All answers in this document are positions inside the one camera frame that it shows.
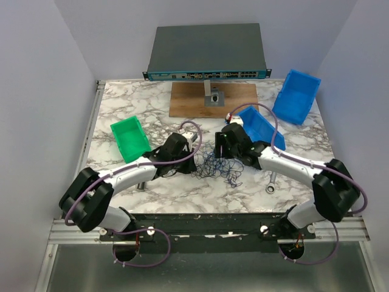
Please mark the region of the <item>near blue plastic bin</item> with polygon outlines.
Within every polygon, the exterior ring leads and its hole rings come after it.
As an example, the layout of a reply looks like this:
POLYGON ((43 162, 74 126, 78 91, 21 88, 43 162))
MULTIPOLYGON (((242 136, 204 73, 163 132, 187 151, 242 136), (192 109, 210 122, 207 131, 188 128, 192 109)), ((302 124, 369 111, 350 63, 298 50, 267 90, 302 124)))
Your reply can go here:
POLYGON ((253 105, 245 107, 236 115, 242 118, 243 129, 252 142, 271 143, 275 127, 253 105))

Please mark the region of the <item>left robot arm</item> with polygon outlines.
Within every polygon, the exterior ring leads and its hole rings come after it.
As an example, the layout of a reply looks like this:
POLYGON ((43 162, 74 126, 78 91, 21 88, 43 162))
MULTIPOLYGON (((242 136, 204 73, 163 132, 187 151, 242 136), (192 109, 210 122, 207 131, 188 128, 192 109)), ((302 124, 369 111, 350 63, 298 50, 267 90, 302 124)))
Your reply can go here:
POLYGON ((196 170, 192 143, 198 135, 172 133, 163 145, 144 153, 135 161, 111 170, 96 172, 83 169, 73 180, 59 202, 67 223, 82 232, 94 228, 114 230, 121 240, 129 240, 135 231, 135 218, 122 207, 110 206, 116 194, 140 183, 155 180, 170 171, 191 174, 196 170))

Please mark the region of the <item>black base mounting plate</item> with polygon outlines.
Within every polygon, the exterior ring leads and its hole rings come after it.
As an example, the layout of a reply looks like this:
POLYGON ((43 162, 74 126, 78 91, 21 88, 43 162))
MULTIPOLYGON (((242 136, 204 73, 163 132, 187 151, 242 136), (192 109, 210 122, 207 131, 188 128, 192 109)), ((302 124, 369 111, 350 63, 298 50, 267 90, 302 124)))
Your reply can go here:
POLYGON ((134 214, 128 230, 137 234, 102 232, 100 241, 141 254, 276 253, 279 243, 315 238, 310 228, 281 228, 281 213, 134 214))

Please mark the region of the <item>brown wooden board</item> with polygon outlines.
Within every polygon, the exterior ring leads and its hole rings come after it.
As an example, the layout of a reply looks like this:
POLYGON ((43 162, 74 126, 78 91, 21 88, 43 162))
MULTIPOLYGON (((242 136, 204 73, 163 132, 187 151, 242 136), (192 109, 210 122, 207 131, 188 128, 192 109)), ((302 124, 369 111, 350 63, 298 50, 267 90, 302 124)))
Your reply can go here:
POLYGON ((256 103, 256 86, 247 83, 179 83, 171 89, 170 117, 225 118, 243 103, 256 103))

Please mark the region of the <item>silver ratchet wrench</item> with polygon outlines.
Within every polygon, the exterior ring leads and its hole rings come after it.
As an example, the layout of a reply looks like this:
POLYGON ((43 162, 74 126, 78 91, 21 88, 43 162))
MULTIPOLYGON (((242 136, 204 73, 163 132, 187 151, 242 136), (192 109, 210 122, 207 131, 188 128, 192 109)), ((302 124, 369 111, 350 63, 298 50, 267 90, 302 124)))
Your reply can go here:
POLYGON ((276 178, 277 178, 277 173, 272 172, 270 175, 269 183, 266 186, 266 192, 268 194, 273 194, 275 192, 275 180, 276 180, 276 178))

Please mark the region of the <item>far blue plastic bin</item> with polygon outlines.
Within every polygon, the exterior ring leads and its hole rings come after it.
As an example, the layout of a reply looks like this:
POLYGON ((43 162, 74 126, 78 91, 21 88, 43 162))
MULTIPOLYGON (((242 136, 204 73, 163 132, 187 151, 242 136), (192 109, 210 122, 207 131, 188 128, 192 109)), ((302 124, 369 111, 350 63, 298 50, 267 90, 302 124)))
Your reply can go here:
POLYGON ((272 108, 281 120, 302 125, 307 118, 321 80, 309 74, 291 69, 272 108))

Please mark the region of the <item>green plastic bin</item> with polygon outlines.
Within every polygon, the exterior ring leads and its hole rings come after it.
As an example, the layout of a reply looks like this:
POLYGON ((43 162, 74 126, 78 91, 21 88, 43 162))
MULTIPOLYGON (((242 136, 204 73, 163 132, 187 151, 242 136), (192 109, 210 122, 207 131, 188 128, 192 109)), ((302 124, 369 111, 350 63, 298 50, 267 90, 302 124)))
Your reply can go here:
POLYGON ((136 116, 110 125, 119 152, 128 164, 151 150, 148 138, 136 116))

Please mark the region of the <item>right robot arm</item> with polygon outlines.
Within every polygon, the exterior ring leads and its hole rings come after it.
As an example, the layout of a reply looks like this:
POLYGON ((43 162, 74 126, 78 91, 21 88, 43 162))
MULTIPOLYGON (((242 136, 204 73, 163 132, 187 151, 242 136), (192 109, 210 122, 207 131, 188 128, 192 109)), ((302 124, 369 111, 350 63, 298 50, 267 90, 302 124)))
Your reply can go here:
POLYGON ((294 238, 302 228, 318 221, 340 222, 360 197, 342 161, 310 161, 268 142, 253 142, 238 123, 215 133, 214 153, 217 158, 237 159, 245 166, 287 176, 313 191, 312 199, 285 213, 279 226, 286 238, 294 238))

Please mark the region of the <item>grey metal bracket fixture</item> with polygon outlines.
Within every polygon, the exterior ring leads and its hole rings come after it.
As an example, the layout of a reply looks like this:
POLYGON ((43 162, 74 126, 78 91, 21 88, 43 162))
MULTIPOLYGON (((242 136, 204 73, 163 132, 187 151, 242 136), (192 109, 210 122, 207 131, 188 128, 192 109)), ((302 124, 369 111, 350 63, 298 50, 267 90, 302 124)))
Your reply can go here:
POLYGON ((211 83, 210 80, 204 80, 204 106, 222 107, 224 106, 224 93, 211 83))

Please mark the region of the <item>small metal cylinder socket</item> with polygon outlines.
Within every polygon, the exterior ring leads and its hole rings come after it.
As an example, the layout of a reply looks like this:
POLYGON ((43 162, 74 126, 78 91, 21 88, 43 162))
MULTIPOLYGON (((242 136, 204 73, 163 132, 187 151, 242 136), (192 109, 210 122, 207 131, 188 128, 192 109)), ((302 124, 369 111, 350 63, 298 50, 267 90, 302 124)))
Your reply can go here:
POLYGON ((145 190, 146 182, 141 182, 137 185, 137 190, 145 190))

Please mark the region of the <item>blue plastic bin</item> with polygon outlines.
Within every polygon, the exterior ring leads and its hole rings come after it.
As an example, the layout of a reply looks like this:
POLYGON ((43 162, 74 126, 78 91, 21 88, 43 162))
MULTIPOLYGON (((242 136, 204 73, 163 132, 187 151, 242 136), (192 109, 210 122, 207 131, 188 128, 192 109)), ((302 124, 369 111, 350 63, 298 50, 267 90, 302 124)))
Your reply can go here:
POLYGON ((272 108, 281 120, 302 125, 307 118, 321 80, 309 74, 291 69, 272 108))
POLYGON ((245 107, 236 115, 242 118, 243 129, 252 142, 271 143, 275 127, 253 105, 245 107))

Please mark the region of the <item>grey network switch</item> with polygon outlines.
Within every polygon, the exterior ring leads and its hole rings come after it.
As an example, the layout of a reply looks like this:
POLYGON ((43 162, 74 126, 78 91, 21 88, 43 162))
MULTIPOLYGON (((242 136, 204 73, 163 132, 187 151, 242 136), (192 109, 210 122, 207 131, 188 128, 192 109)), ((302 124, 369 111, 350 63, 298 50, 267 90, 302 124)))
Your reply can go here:
POLYGON ((265 79, 260 25, 210 24, 158 27, 145 80, 265 79))

